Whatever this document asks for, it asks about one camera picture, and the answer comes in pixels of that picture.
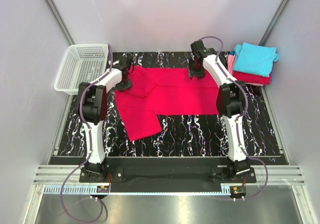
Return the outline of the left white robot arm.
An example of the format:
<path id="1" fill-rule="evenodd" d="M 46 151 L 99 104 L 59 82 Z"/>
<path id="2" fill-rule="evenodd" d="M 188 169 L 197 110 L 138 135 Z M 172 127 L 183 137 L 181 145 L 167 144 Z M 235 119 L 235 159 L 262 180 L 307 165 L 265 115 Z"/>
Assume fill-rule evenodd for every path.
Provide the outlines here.
<path id="1" fill-rule="evenodd" d="M 119 91 L 132 87 L 129 74 L 134 71 L 133 59 L 121 56 L 96 80 L 82 82 L 78 88 L 78 114 L 83 124 L 86 141 L 86 158 L 80 165 L 81 176 L 98 182 L 109 177 L 106 153 L 103 147 L 103 123 L 107 117 L 108 92 L 117 87 Z"/>

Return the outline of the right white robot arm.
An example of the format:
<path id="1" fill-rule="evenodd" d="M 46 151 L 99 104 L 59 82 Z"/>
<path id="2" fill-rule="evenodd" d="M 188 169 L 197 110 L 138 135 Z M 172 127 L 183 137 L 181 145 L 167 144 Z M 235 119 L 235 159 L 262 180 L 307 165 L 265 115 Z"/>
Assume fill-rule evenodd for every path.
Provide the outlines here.
<path id="1" fill-rule="evenodd" d="M 238 81 L 222 64 L 218 52 L 206 48 L 202 39 L 191 45 L 193 58 L 189 60 L 189 76 L 203 78 L 209 73 L 218 85 L 216 107 L 222 116 L 228 137 L 227 166 L 222 171 L 221 179 L 228 178 L 238 182 L 250 171 L 248 154 L 245 151 L 242 120 L 247 113 L 248 99 L 245 83 Z"/>

